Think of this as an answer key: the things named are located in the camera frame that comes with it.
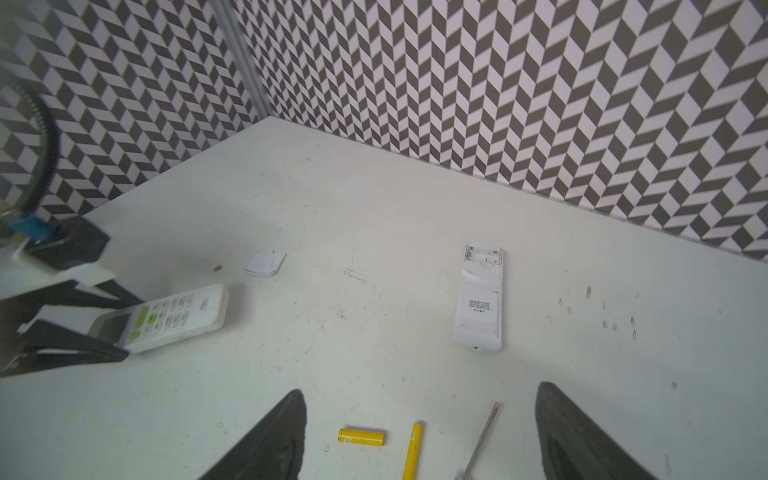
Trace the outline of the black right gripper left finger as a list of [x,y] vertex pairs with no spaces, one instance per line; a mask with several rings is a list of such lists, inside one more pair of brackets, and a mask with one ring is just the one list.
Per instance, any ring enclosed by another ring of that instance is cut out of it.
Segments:
[[292,390],[201,479],[296,480],[306,425],[304,396],[299,389]]

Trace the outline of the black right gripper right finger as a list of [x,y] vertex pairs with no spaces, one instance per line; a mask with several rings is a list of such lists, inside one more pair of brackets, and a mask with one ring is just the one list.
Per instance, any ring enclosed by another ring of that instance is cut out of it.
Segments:
[[653,477],[552,382],[538,386],[535,419],[547,479]]

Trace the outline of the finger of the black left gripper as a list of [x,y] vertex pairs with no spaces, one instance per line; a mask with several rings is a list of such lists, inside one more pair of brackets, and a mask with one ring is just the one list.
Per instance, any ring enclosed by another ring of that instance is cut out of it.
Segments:
[[23,312],[38,312],[44,306],[120,310],[143,303],[142,299],[114,280],[108,280],[94,286],[106,296],[80,290],[80,286],[81,283],[75,280],[62,282],[2,300],[1,308],[13,308]]
[[77,365],[119,363],[129,352],[98,338],[46,320],[37,320],[23,333],[1,335],[1,377]]

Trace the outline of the white TCL remote control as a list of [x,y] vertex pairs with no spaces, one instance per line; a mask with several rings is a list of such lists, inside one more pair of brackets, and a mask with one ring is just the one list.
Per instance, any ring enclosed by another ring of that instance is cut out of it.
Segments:
[[88,335],[131,354],[214,332],[225,322],[229,290],[213,284],[105,313]]

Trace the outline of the clear handle screwdriver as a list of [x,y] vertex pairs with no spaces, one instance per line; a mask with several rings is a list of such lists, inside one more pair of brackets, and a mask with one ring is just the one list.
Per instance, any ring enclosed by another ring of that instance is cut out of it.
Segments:
[[477,443],[475,444],[475,447],[470,456],[470,459],[467,462],[466,467],[457,472],[457,474],[454,477],[455,480],[469,480],[472,478],[472,472],[479,460],[484,444],[486,443],[486,440],[493,428],[496,418],[498,417],[501,406],[502,404],[500,402],[495,402],[493,404],[491,411],[489,413],[489,416],[485,422],[485,425],[479,435]]

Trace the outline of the white remote green buttons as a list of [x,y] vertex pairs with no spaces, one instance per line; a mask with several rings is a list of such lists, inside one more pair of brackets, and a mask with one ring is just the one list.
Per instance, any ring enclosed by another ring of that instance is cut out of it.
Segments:
[[503,260],[500,247],[465,246],[453,325],[456,344],[485,353],[502,350]]

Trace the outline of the white battery cover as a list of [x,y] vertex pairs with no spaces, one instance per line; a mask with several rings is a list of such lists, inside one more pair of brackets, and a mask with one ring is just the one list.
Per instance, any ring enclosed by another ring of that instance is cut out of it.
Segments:
[[256,252],[244,268],[250,275],[269,278],[276,275],[287,254],[276,250]]

